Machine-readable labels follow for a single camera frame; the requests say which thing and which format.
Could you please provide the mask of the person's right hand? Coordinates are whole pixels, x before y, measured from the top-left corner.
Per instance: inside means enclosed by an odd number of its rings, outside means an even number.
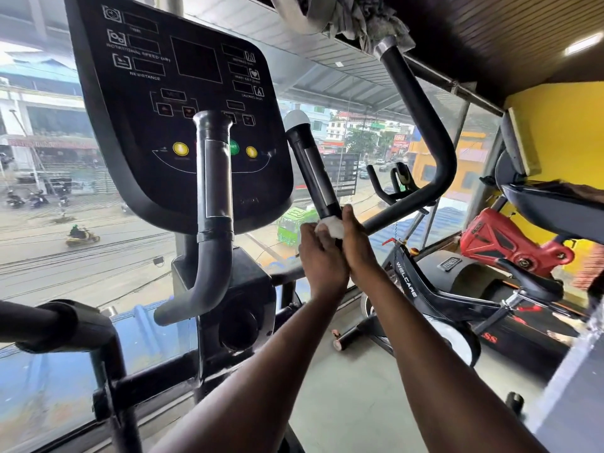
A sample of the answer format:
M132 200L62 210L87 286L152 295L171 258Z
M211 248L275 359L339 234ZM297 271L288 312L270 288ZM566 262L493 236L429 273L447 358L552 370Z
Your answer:
M343 252L350 268L352 281L359 289L366 291L370 281L381 270L381 266L374 255L366 230L360 222L359 236L352 244L343 245Z

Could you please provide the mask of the person's left hand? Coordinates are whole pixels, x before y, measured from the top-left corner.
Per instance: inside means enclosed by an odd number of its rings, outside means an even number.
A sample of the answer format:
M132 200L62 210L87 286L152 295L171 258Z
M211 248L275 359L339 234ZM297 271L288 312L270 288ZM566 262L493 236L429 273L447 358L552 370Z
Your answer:
M338 304L347 290L350 270L336 240L332 239L330 248L300 248L299 245L298 252L311 298Z

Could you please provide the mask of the white cleaning cloth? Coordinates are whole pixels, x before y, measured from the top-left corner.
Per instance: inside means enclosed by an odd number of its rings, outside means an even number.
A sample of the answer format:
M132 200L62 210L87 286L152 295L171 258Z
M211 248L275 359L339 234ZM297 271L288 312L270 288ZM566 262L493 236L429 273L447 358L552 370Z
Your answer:
M321 227L324 227L328 231L332 239L342 240L344 238L345 229L343 221L335 215L320 219L315 227L315 234L320 232Z

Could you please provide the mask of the black straight sensor handle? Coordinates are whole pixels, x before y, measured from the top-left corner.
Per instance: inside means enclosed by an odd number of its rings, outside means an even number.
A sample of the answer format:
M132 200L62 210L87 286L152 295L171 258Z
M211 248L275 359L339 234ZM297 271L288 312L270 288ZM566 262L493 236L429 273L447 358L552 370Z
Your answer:
M302 110L292 110L283 119L286 138L294 153L309 195L321 219L342 219L342 209L324 166L310 119Z

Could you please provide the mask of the person's right forearm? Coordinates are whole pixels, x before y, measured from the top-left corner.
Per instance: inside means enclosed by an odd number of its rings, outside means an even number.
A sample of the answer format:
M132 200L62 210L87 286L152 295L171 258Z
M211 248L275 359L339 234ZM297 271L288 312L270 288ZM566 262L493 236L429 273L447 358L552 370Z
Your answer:
M393 348L429 453L549 453L380 267L352 274Z

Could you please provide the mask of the person's left forearm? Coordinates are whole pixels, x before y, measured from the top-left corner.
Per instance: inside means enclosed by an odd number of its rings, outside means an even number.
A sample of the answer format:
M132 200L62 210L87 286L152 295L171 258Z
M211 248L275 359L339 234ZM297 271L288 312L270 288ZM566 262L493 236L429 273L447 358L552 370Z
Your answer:
M149 453L276 453L312 358L349 279L311 300L170 429Z

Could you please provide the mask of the green bus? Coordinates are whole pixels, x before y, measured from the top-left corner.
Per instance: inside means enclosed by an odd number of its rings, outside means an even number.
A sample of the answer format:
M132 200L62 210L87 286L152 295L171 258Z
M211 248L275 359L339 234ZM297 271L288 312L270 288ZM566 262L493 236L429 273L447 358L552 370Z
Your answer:
M318 220L319 215L314 207L291 207L276 222L278 242L297 247L301 238L300 226Z

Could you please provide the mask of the dark street sign board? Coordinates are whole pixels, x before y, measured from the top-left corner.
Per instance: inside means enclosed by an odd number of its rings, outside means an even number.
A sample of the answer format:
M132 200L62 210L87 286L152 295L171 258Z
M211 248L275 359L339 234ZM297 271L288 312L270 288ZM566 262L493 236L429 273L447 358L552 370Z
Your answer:
M323 154L322 160L336 197L354 196L358 180L359 154Z

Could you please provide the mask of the black spin bike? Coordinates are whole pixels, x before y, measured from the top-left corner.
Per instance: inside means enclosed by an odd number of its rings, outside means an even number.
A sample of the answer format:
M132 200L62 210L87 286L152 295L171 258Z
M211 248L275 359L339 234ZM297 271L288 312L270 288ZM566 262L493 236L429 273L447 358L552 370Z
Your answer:
M454 299L472 305L494 306L495 304L487 303L477 298L445 294L434 288L427 280L416 261L418 253L406 245L408 238L426 215L427 211L424 207L420 208L404 239L392 239L394 246L385 259L384 268L394 283L403 291L404 295L412 301L412 304L468 365L474 366L478 361L481 353L481 346L479 344L481 334L490 326L495 325L513 313L514 308L523 300L553 310L556 301L563 299L564 289L561 281L554 279L551 275L547 278L541 277L517 266L507 259L499 258L496 261L496 266L491 267L507 276L515 278L518 281L518 289L503 301L490 317L477 326L470 326L466 322L447 319L442 313L435 310L431 301Z

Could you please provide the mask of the red plastic machine cover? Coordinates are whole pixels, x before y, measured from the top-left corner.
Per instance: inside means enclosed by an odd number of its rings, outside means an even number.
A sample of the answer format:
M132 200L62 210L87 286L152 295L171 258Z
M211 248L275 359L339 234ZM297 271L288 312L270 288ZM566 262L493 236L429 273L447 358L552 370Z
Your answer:
M460 237L461 254L489 266L504 258L523 269L550 277L553 269L575 259L573 249L564 245L565 237L557 236L543 245L528 239L504 214L493 208L479 213Z

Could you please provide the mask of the grey rag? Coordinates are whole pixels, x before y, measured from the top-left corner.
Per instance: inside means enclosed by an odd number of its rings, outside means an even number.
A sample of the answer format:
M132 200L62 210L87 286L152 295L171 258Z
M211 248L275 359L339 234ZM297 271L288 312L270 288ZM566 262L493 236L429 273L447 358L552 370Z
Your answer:
M395 37L402 53L416 46L409 28L384 0L336 0L335 10L322 32L328 37L341 34L348 40L358 40L367 54L373 54L377 44L389 36Z

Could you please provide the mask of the black elliptical console panel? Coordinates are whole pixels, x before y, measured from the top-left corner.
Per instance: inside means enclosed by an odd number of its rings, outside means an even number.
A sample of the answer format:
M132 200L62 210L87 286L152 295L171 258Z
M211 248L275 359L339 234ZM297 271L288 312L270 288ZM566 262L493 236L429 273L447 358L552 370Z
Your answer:
M291 155L265 56L252 43L134 0L64 0L96 142L123 201L195 234L194 115L229 117L235 234L292 204Z

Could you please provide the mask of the scooter with rider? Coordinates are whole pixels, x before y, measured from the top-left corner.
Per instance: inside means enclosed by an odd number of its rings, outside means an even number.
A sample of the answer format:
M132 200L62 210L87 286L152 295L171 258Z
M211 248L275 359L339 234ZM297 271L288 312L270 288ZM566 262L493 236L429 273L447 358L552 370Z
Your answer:
M67 247L76 248L88 244L99 243L100 236L96 236L87 228L80 228L79 225L73 225L66 236L65 244Z

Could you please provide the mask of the ceiling light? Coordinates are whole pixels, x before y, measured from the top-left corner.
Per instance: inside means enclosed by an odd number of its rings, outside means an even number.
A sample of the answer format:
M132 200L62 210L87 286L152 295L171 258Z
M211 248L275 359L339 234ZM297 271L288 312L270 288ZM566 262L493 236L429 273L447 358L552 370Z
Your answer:
M590 35L588 37L579 39L579 40L571 43L564 49L563 54L565 57L568 57L570 55L574 55L576 53L585 51L589 48L592 48L592 47L598 45L603 39L604 39L604 31L597 32L593 35Z

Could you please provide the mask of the black elliptical machine frame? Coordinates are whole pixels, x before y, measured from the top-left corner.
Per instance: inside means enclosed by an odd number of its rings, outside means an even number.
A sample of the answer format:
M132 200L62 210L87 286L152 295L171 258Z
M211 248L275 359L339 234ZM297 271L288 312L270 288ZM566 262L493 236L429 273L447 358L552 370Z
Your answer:
M281 275L270 276L243 249L198 250L192 236L181 243L171 264L174 297L157 306L153 323L177 327L182 353L127 375L114 324L107 328L110 340L91 353L100 386L94 413L107 421L116 453L143 453L138 405L185 383L200 403L301 307L295 281L289 281L277 310Z

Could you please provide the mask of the black swing arm handlebar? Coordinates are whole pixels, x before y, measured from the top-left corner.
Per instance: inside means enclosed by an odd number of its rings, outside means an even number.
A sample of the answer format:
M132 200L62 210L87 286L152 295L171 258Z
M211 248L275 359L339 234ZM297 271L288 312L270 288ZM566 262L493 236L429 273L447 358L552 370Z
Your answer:
M117 453L143 453L134 408L116 408L115 390L127 376L117 331L97 308L55 299L37 307L0 300L0 342L13 342L32 355L88 352Z
M395 88L402 97L416 127L431 153L436 170L426 186L400 199L386 210L365 221L367 233L373 234L428 203L439 199L449 189L457 173L454 144L442 121L419 85L415 75L400 52L395 36L387 36L375 45L374 56L383 64Z

